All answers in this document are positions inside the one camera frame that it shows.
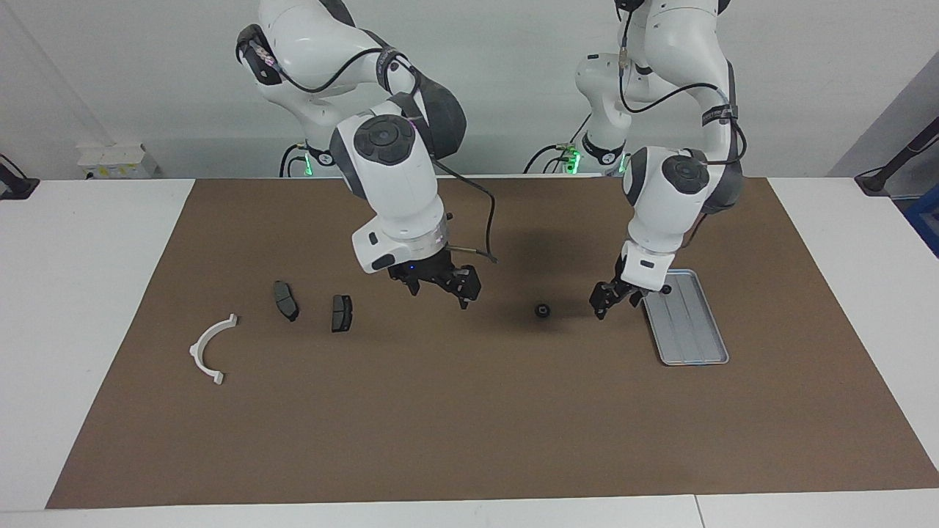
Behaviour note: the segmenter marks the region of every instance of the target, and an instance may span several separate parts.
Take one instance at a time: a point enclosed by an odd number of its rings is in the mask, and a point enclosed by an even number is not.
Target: green led light
[[[580,169],[580,152],[576,148],[568,149],[571,158],[567,161],[567,174],[576,174]]]

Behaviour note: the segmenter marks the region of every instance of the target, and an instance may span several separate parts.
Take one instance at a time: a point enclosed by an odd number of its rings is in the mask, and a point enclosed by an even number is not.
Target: white table
[[[939,260],[889,199],[866,197],[851,180],[771,183],[939,465]],[[46,181],[28,201],[0,203],[0,527],[939,526],[939,489],[40,511],[191,188]]]

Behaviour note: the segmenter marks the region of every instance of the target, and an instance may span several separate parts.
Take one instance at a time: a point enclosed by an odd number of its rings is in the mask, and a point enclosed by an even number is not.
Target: white plastic bracket
[[[202,354],[206,351],[206,345],[220,332],[228,330],[229,328],[235,328],[238,325],[238,316],[232,314],[227,320],[216,323],[211,326],[202,337],[199,337],[199,340],[195,342],[194,345],[189,347],[189,354],[195,360],[195,365],[199,367],[199,370],[205,372],[215,381],[216,385],[221,385],[222,381],[225,379],[225,374],[219,372],[218,370],[211,370],[203,362]]]

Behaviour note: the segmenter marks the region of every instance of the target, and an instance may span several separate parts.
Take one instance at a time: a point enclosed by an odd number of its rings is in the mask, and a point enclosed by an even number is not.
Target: gray tray
[[[698,275],[672,270],[665,284],[672,288],[669,295],[652,293],[644,303],[662,362],[671,366],[727,363],[730,355]]]

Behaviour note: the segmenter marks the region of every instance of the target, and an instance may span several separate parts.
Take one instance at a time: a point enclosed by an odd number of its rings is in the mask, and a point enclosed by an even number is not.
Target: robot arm
[[[328,154],[349,190],[375,211],[352,236],[362,269],[387,269],[412,295],[420,281],[436,284],[465,309],[481,286],[472,266],[452,262],[432,162],[462,143],[459,102],[387,42],[355,27],[341,0],[262,0],[259,14],[261,25],[239,35],[238,59],[262,95],[300,121],[308,150]],[[347,119],[324,101],[362,83],[392,96]],[[329,150],[310,145],[323,127],[335,129]]]
[[[577,71],[578,88],[593,109],[584,149],[614,164],[609,153],[623,147],[630,124],[623,116],[649,108],[637,110],[637,102],[655,105],[686,91],[702,111],[704,150],[645,147],[607,171],[623,177],[635,216],[613,280],[597,284],[591,296],[600,319],[624,299],[638,305],[649,292],[662,290],[695,219],[733,206],[743,184],[733,68],[716,37],[716,17],[726,3],[619,0],[617,6],[630,10],[622,39],[626,43],[628,36],[630,53],[623,48],[619,56],[591,55]]]

